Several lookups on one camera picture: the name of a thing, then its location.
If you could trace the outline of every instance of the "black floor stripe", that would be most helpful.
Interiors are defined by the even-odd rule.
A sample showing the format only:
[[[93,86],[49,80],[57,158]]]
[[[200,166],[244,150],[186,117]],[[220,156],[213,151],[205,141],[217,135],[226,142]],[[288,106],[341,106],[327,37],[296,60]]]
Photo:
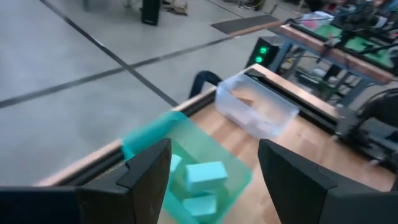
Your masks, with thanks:
[[[209,42],[209,43],[197,45],[197,46],[194,46],[194,47],[189,47],[187,49],[178,50],[176,52],[165,54],[165,55],[162,55],[162,56],[159,56],[159,57],[154,57],[154,58],[150,58],[150,59],[147,59],[147,60],[143,60],[141,62],[133,63],[133,64],[130,64],[130,66],[132,68],[138,68],[138,67],[141,67],[141,66],[144,66],[144,65],[149,65],[149,64],[155,63],[155,62],[161,62],[163,60],[167,60],[167,59],[170,59],[170,58],[174,58],[174,57],[178,57],[178,56],[185,55],[185,54],[188,54],[188,53],[192,53],[194,51],[197,51],[197,50],[200,50],[200,49],[204,49],[205,47],[209,47],[209,46],[212,46],[212,45],[215,45],[215,44],[219,44],[219,43],[225,42],[227,40],[235,39],[235,38],[237,38],[237,37],[225,37],[225,38],[222,38],[220,40],[215,40],[215,41],[212,41],[212,42]]]
[[[49,88],[44,88],[42,90],[33,91],[32,93],[27,93],[27,94],[16,96],[16,97],[13,97],[13,98],[10,98],[7,100],[3,100],[3,101],[0,101],[0,109],[3,109],[8,106],[13,106],[18,103],[23,103],[23,102],[26,102],[29,100],[33,100],[36,98],[40,98],[42,96],[47,96],[52,93],[56,93],[56,92],[59,92],[62,90],[76,87],[76,86],[79,86],[79,85],[82,85],[82,84],[85,84],[88,82],[99,80],[100,78],[105,78],[105,77],[117,74],[119,72],[122,72],[122,71],[124,71],[124,68],[115,68],[115,69],[112,69],[112,70],[109,70],[106,72],[97,73],[95,75],[90,75],[85,78],[81,78],[78,80],[74,80],[74,81],[63,83],[63,84],[56,85],[56,86],[51,86]]]
[[[100,42],[98,42],[96,39],[94,39],[91,35],[89,35],[86,31],[84,31],[82,28],[80,28],[78,25],[76,25],[63,12],[61,12],[56,7],[54,7],[53,5],[48,3],[46,0],[40,0],[40,2],[43,3],[45,6],[47,6],[51,11],[56,13],[56,15],[61,17],[66,23],[68,23],[70,26],[72,26],[77,32],[79,32],[81,35],[86,37],[91,43],[95,44],[99,49],[101,49],[104,53],[106,53],[114,61],[116,61],[118,64],[120,64],[131,75],[134,75],[142,84],[144,84],[146,87],[148,87],[150,90],[152,90],[158,96],[160,96],[168,104],[170,104],[172,106],[178,105],[178,103],[175,100],[173,100],[171,97],[169,97],[169,95],[167,95],[162,90],[157,88],[154,84],[152,84],[149,80],[147,80],[145,77],[143,77],[140,73],[135,71],[131,66],[129,66],[126,62],[124,62],[116,54],[114,54],[112,51],[110,51],[110,49],[106,48],[104,45],[102,45]]]

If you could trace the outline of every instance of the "green led light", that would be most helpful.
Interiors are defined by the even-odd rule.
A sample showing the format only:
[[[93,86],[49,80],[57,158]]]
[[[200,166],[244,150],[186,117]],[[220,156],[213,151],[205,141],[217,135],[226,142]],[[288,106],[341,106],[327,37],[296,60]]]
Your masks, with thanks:
[[[256,61],[257,63],[261,63],[261,62],[262,62],[262,57],[256,57],[255,61]]]
[[[262,54],[265,54],[265,53],[267,53],[267,48],[266,47],[261,47],[260,48],[260,53],[262,53]]]

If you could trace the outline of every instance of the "black cable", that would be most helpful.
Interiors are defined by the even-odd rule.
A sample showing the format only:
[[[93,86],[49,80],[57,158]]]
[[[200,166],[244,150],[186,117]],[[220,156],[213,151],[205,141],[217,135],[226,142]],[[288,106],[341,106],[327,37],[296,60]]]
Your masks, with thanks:
[[[345,14],[336,15],[336,16],[334,17],[334,19],[336,19],[337,17],[347,16],[347,15],[350,15],[350,14],[356,14],[356,13],[358,13],[358,12],[364,11],[365,9],[367,9],[367,8],[365,7],[365,8],[362,8],[362,9],[357,10],[357,11],[354,11],[354,12],[348,12],[348,13],[345,13]],[[298,22],[298,21],[322,21],[322,20],[328,20],[328,19],[330,19],[330,18],[302,19],[302,20],[294,20],[294,21],[295,21],[295,22]],[[328,52],[329,50],[331,50],[331,49],[333,49],[333,48],[340,48],[340,47],[343,47],[343,46],[354,36],[353,34],[355,34],[355,32],[356,32],[356,30],[354,30],[354,31],[346,31],[346,32],[345,32],[345,31],[342,29],[342,30],[341,30],[341,34],[340,34],[338,37],[332,37],[332,39],[327,40],[325,43],[327,43],[328,41],[333,41],[333,40],[336,39],[336,38],[340,38],[340,41],[339,41],[338,43],[336,43],[336,44],[333,44],[332,46],[329,46],[329,45],[325,44],[325,46],[324,46],[325,49],[324,49],[323,52],[320,54],[320,57],[318,58],[317,63],[319,63],[319,62],[322,60],[322,58],[327,54],[327,52]],[[348,59],[347,59],[347,53],[345,53],[344,64],[345,64],[345,69],[346,69],[346,70],[349,70]]]
[[[329,20],[333,18],[316,18],[316,19],[300,19],[300,20],[294,20],[295,22],[302,22],[302,21],[324,21],[324,20]]]
[[[288,57],[288,58],[285,58],[284,60],[288,60],[288,59],[292,59],[292,58],[299,58],[299,57],[319,59],[319,57],[317,57],[317,56],[307,56],[307,55],[303,55],[303,56]]]
[[[382,94],[387,95],[387,94],[389,94],[389,93],[398,93],[398,88],[391,88],[391,89],[388,89],[388,90],[383,90],[383,91],[381,91],[381,92],[379,92],[379,93],[376,93],[375,95],[371,96],[371,97],[370,97],[369,99],[367,99],[367,100],[362,104],[362,106],[358,109],[358,114],[360,114],[360,113],[362,112],[363,108],[364,108],[371,100],[373,100],[375,97],[380,96],[380,95],[382,95]]]
[[[360,53],[360,54],[374,54],[374,53],[377,53],[380,50],[389,49],[389,48],[395,47],[395,46],[398,46],[398,43],[389,44],[389,45],[385,45],[385,46],[382,46],[382,47],[373,47],[371,49],[362,50],[362,51],[360,51],[358,53]]]

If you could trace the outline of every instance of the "concrete floor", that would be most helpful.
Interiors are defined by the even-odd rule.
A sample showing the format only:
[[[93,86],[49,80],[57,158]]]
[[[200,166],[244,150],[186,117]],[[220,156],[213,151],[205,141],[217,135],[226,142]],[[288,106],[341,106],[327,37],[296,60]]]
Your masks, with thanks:
[[[135,76],[181,103],[198,71],[228,78],[259,36],[274,35],[262,30],[204,47],[227,37],[210,24],[264,13],[222,0],[189,0],[187,17],[161,12],[157,27],[141,24],[140,2],[125,9],[121,0],[91,0],[84,12],[81,0],[46,1],[120,60],[39,0],[0,1],[0,185],[34,184],[172,107]],[[275,16],[296,15],[281,7]]]

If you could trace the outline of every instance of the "teal foam block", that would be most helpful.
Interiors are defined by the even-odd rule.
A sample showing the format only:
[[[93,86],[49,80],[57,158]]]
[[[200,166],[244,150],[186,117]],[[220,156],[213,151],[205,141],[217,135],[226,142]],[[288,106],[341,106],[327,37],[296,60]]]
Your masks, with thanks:
[[[211,191],[217,196],[217,211],[205,222],[222,223],[236,199],[250,183],[251,170],[179,111],[169,111],[124,138],[124,159],[129,160],[163,138],[172,140],[172,154],[182,158],[173,177],[169,178],[163,208],[176,223],[202,224],[203,222],[190,215],[182,205],[187,198],[204,196],[203,192],[186,190],[185,166],[222,161],[229,177],[222,187]]]
[[[217,213],[217,196],[211,194],[188,198],[182,202],[182,205],[199,222],[208,222]]]
[[[170,175],[177,170],[178,165],[181,163],[182,158],[176,154],[172,154],[172,161],[170,163]]]
[[[187,190],[199,192],[221,187],[228,178],[221,161],[186,166]]]

